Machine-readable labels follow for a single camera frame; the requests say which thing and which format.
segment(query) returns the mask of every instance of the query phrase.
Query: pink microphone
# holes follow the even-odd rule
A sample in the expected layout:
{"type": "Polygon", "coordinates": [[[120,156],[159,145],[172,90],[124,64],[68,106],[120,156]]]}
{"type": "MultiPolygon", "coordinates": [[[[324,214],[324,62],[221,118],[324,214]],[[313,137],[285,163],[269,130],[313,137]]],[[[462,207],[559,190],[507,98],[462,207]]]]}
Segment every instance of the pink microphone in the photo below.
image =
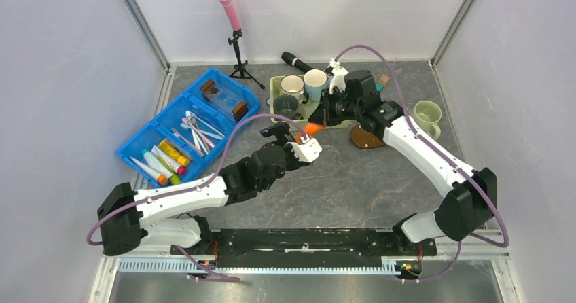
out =
{"type": "Polygon", "coordinates": [[[230,20],[230,24],[232,25],[232,29],[234,31],[240,30],[240,20],[238,19],[238,15],[236,14],[236,9],[234,9],[234,4],[232,4],[232,0],[218,0],[224,6],[224,11],[226,11],[226,15],[228,16],[228,20],[230,20]]]}

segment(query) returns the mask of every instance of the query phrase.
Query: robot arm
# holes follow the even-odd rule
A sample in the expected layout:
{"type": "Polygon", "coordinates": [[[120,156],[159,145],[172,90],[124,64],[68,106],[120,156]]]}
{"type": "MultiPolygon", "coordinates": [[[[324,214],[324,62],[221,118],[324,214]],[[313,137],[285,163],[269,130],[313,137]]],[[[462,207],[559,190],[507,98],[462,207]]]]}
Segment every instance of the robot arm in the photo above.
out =
{"type": "Polygon", "coordinates": [[[208,207],[222,207],[255,198],[284,176],[285,172],[307,166],[316,160],[322,147],[314,138],[296,143],[285,122],[261,131],[264,137],[276,140],[265,144],[250,157],[223,168],[205,188],[203,179],[161,189],[133,191],[129,183],[117,185],[98,208],[102,219],[120,206],[144,199],[145,203],[127,209],[101,226],[106,255],[119,255],[139,245],[198,245],[205,251],[211,245],[211,232],[203,217],[171,219],[188,211],[208,207]],[[152,196],[170,194],[158,200],[152,196]]]}
{"type": "MultiPolygon", "coordinates": [[[[490,169],[476,171],[472,166],[454,157],[424,132],[420,132],[418,127],[416,127],[417,133],[414,134],[404,117],[402,107],[394,101],[382,101],[369,71],[353,71],[346,74],[344,84],[345,86],[342,86],[342,83],[337,83],[323,93],[317,110],[308,121],[320,126],[333,126],[344,120],[360,122],[364,130],[376,135],[388,146],[403,154],[430,179],[444,198],[438,209],[413,214],[393,227],[401,246],[439,236],[459,241],[493,217],[476,189],[456,171],[461,168],[495,203],[497,178],[490,169]],[[452,160],[452,165],[419,137],[434,144],[437,150],[452,160]]],[[[416,122],[410,116],[408,118],[412,125],[416,126],[416,122]]]]}

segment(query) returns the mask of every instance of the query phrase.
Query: wooden cutting board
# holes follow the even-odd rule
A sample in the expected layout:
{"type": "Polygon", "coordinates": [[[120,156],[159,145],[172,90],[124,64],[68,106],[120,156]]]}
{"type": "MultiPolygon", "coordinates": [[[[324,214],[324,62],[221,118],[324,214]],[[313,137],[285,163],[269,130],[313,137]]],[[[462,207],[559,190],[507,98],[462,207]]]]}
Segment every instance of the wooden cutting board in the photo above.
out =
{"type": "Polygon", "coordinates": [[[386,145],[372,133],[364,131],[360,125],[356,125],[350,131],[350,140],[360,149],[372,149],[386,145]]]}

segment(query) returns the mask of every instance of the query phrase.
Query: black microphone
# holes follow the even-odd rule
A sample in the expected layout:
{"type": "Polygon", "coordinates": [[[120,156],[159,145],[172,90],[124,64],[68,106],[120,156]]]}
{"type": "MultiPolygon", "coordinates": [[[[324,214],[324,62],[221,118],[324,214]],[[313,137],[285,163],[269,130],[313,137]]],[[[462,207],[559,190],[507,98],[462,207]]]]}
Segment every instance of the black microphone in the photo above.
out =
{"type": "Polygon", "coordinates": [[[307,65],[306,63],[302,62],[298,57],[296,57],[296,55],[292,53],[283,52],[282,60],[286,62],[286,64],[291,65],[304,73],[314,69],[310,65],[307,65]]]}

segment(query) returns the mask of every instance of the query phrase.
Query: green tray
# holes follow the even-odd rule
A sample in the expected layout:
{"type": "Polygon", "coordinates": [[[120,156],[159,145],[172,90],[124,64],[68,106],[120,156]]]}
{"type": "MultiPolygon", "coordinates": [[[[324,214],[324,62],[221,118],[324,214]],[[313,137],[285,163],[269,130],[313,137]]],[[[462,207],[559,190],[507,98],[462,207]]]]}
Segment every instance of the green tray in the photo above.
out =
{"type": "MultiPolygon", "coordinates": [[[[282,94],[281,89],[280,89],[280,81],[282,81],[283,77],[284,77],[284,75],[270,78],[270,98],[271,98],[270,99],[270,113],[272,113],[272,114],[274,113],[273,102],[276,98],[278,98],[282,94]]],[[[312,115],[312,113],[314,113],[314,111],[316,110],[317,107],[318,107],[318,103],[313,103],[311,101],[308,101],[306,104],[300,104],[297,112],[302,114],[302,117],[304,119],[294,120],[294,122],[296,122],[296,123],[302,125],[302,127],[304,127],[308,123],[308,118],[310,117],[310,115],[312,115]]],[[[274,123],[278,122],[273,118],[271,118],[271,120],[274,123]]],[[[346,121],[343,121],[342,123],[340,123],[339,125],[328,126],[327,128],[347,128],[349,124],[350,124],[350,121],[346,120],[346,121]]],[[[291,125],[290,130],[296,131],[296,128],[291,125]]]]}

